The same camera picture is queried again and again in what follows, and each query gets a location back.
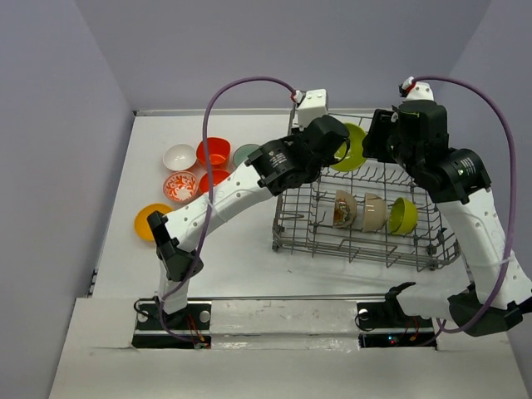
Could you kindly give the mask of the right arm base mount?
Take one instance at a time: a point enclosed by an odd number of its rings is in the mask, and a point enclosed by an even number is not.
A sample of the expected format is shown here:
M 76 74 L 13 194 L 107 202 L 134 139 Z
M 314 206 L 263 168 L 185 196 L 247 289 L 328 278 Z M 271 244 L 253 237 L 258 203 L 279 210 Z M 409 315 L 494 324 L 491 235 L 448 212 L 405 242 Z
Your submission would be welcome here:
M 412 285 L 408 282 L 390 288 L 382 302 L 357 303 L 354 322 L 360 332 L 360 348 L 437 348 L 432 321 L 419 315 L 407 316 L 398 302 L 398 295 Z

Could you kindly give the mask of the lime green bowl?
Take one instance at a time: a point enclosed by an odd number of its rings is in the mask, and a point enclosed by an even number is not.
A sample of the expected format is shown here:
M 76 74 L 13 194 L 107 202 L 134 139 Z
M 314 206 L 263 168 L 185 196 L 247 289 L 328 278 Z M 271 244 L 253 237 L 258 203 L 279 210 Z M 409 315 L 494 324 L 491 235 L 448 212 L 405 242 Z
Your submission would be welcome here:
M 417 220 L 417 207 L 406 198 L 396 199 L 388 220 L 390 234 L 406 235 L 411 233 L 417 225 Z
M 332 168 L 340 172 L 350 172 L 357 170 L 366 161 L 362 154 L 362 142 L 367 133 L 363 128 L 352 123 L 345 123 L 344 125 L 349 132 L 349 150 L 347 150 L 346 144 L 341 145 L 335 154 L 335 157 L 341 161 L 332 165 Z

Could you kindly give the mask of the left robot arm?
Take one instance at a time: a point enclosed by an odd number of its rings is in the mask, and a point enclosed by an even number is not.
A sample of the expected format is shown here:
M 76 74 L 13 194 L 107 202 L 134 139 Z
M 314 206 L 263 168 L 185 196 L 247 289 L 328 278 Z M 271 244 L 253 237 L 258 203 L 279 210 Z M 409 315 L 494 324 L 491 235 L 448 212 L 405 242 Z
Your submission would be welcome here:
M 185 207 L 150 214 L 161 266 L 157 321 L 165 328 L 182 323 L 189 281 L 203 268 L 200 251 L 207 235 L 256 204 L 314 182 L 348 142 L 341 121 L 320 116 L 302 130 L 261 145 L 228 178 Z

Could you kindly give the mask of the grey wire dish rack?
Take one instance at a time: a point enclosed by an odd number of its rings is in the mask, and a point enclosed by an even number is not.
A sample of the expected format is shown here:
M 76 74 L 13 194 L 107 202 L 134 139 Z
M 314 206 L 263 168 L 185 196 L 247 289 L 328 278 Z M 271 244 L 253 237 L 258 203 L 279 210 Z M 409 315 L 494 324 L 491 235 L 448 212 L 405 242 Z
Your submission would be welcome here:
M 357 201 L 357 217 L 346 228 L 333 225 L 339 190 Z M 388 223 L 376 231 L 363 231 L 363 205 L 370 195 L 382 198 L 388 208 L 398 198 L 410 200 L 418 211 L 416 227 L 405 235 L 391 234 Z M 444 268 L 461 256 L 454 233 L 429 195 L 400 166 L 375 160 L 354 171 L 325 169 L 313 183 L 283 192 L 277 198 L 272 247 L 350 262 L 376 261 L 388 268 L 412 266 L 419 271 Z

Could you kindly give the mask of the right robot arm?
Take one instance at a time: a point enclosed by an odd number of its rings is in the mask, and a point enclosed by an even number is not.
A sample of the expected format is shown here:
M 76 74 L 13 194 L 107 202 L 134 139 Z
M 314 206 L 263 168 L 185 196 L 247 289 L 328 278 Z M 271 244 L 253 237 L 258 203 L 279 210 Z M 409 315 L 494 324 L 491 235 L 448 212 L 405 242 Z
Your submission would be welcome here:
M 473 150 L 449 145 L 446 108 L 415 100 L 377 109 L 362 148 L 367 158 L 398 164 L 427 192 L 455 234 L 473 279 L 468 288 L 446 288 L 438 297 L 409 288 L 383 304 L 384 319 L 401 326 L 413 313 L 426 313 L 472 337 L 521 323 L 531 310 L 531 279 L 501 225 L 483 161 Z

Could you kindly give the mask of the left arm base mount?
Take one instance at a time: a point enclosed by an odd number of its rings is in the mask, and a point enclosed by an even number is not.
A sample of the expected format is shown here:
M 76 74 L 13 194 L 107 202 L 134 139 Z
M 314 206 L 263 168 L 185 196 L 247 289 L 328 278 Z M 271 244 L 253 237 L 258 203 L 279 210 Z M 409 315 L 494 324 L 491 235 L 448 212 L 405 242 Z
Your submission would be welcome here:
M 137 299 L 133 308 L 136 321 L 131 345 L 138 349 L 209 349 L 211 347 L 211 302 L 190 301 L 187 306 L 168 315 L 160 324 L 157 297 Z

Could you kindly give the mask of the beige painted ceramic bowl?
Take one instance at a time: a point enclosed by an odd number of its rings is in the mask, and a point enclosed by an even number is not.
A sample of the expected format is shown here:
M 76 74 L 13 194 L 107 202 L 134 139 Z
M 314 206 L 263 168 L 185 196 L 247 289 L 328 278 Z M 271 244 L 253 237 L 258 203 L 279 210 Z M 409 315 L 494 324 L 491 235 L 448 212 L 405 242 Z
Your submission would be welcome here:
M 349 228 L 357 217 L 357 200 L 344 190 L 335 193 L 332 226 L 337 229 Z

